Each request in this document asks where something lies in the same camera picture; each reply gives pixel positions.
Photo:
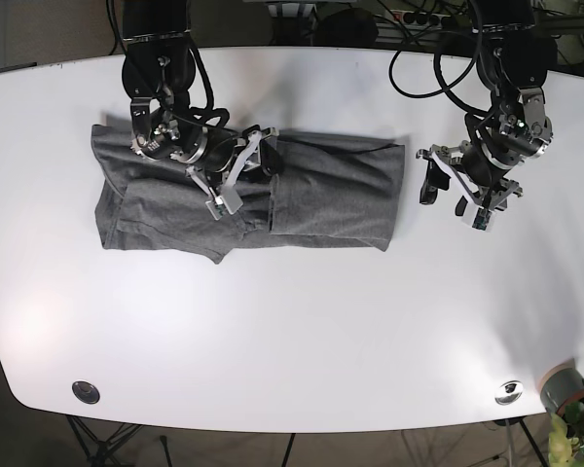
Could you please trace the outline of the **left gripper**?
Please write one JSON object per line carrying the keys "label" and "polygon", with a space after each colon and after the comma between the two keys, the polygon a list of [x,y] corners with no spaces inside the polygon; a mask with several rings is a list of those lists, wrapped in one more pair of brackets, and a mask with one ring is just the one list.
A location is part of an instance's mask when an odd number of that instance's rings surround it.
{"label": "left gripper", "polygon": [[482,149],[469,141],[462,141],[456,147],[432,145],[420,149],[416,159],[427,163],[420,204],[433,204],[440,191],[448,191],[454,184],[461,192],[455,207],[457,217],[468,216],[471,204],[494,212],[503,211],[511,196],[523,195],[520,184],[507,178],[506,170],[494,165]]}

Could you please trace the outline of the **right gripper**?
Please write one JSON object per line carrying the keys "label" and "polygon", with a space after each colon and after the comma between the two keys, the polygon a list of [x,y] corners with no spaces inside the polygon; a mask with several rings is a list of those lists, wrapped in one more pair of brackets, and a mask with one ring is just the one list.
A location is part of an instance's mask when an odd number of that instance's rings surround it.
{"label": "right gripper", "polygon": [[237,182],[264,183],[283,171],[283,159],[273,146],[277,138],[274,127],[252,126],[238,135],[214,133],[186,162],[186,176],[206,200],[231,190],[240,196]]}

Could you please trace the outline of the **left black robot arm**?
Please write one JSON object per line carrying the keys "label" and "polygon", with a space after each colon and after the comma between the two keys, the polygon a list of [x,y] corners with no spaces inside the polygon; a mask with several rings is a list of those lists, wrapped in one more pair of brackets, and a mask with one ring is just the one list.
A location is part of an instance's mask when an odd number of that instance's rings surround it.
{"label": "left black robot arm", "polygon": [[[470,1],[471,30],[449,30],[433,53],[433,72],[439,93],[464,111],[468,137],[454,147],[433,145],[417,156],[427,163],[420,204],[433,204],[439,192],[457,184],[461,198],[455,214],[470,227],[486,231],[493,215],[507,207],[510,196],[520,197],[520,184],[508,178],[517,165],[541,157],[553,140],[545,111],[543,85],[555,64],[557,46],[535,32],[528,1]],[[453,89],[462,79],[446,82],[441,59],[450,40],[474,41],[468,65],[491,94],[487,110],[466,104]]]}

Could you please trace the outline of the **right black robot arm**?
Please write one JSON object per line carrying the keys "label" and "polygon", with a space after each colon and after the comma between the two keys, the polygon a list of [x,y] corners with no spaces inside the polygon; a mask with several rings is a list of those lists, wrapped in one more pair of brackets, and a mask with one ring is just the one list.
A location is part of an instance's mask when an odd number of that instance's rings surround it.
{"label": "right black robot arm", "polygon": [[187,1],[109,1],[106,13],[124,57],[131,149],[150,161],[173,160],[205,193],[214,218],[243,205],[239,180],[263,181],[281,170],[267,142],[274,127],[229,128],[191,35]]}

